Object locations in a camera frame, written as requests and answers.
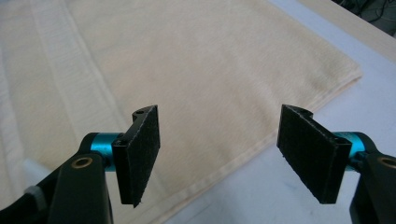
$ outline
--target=fabric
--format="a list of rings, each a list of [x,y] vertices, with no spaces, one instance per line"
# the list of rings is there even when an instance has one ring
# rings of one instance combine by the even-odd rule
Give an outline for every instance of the fabric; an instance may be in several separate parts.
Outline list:
[[[142,203],[121,205],[107,174],[116,223],[165,221],[273,144],[282,104],[315,111],[361,76],[256,0],[3,1],[0,56],[2,207],[21,196],[25,158],[54,169],[85,134],[125,132],[158,105]]]

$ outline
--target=teal metal part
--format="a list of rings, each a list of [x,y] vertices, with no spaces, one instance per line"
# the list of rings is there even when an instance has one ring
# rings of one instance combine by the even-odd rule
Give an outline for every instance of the teal metal part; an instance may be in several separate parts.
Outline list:
[[[99,152],[106,159],[106,171],[116,171],[114,164],[113,149],[111,144],[120,136],[120,133],[99,133],[91,144],[91,151]]]

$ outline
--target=black rubber pad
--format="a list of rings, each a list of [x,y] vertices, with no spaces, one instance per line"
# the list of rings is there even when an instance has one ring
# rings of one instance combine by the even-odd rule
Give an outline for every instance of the black rubber pad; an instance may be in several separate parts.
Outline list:
[[[121,203],[136,207],[149,182],[160,148],[157,106],[133,113],[134,124],[113,143]]]
[[[277,146],[320,203],[335,203],[351,143],[312,118],[308,110],[283,105]]]

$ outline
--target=white table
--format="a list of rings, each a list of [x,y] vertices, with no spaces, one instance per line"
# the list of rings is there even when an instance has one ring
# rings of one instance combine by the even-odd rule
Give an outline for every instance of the white table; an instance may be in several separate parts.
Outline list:
[[[332,132],[366,133],[381,152],[396,156],[396,51],[382,56],[368,47],[375,43],[363,44],[297,1],[271,2],[347,54],[364,73],[314,119]],[[345,173],[337,204],[319,204],[273,145],[166,223],[351,223],[349,205],[358,179],[357,173]]]

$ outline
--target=folded towel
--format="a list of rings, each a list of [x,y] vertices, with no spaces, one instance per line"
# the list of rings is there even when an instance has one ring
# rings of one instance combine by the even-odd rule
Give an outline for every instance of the folded towel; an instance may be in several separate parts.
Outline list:
[[[107,174],[116,223],[165,221],[273,144],[282,104],[315,111],[361,76],[256,0],[1,2],[0,56],[2,207],[21,196],[24,158],[54,169],[86,133],[125,132],[159,106],[142,203],[121,205]]]

